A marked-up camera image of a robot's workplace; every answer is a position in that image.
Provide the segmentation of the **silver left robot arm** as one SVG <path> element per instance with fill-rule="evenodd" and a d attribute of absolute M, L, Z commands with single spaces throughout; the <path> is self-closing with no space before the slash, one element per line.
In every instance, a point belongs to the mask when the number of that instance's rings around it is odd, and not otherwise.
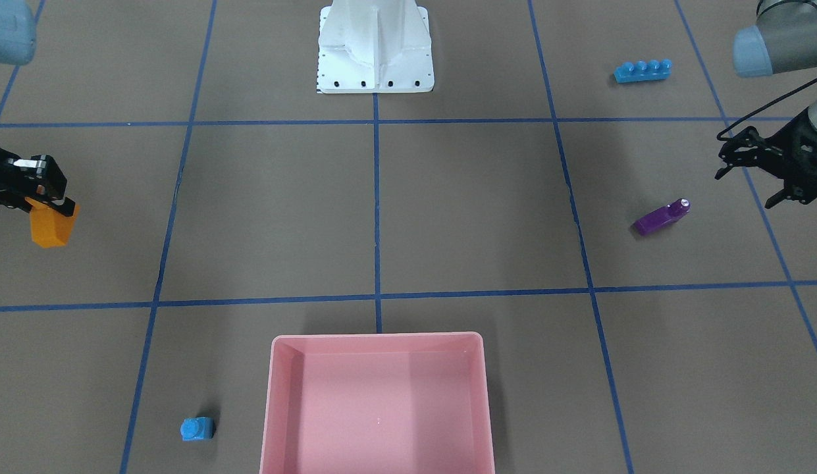
<path fill-rule="evenodd" d="M 734 36 L 733 66 L 739 77 L 817 67 L 817 1 L 760 1 L 755 14 L 754 24 Z M 817 199 L 817 100 L 761 143 L 773 153 L 758 167 L 783 180 L 783 189 L 764 206 Z"/>

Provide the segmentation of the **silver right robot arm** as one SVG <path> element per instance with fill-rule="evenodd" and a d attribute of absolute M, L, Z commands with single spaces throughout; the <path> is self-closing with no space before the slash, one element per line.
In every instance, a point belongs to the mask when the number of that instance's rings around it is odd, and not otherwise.
<path fill-rule="evenodd" d="M 0 1 L 0 64 L 23 66 L 37 50 L 37 27 L 24 1 Z M 36 205 L 63 218 L 75 214 L 66 197 L 67 178 L 49 154 L 22 158 L 0 146 L 0 207 L 32 212 Z"/>

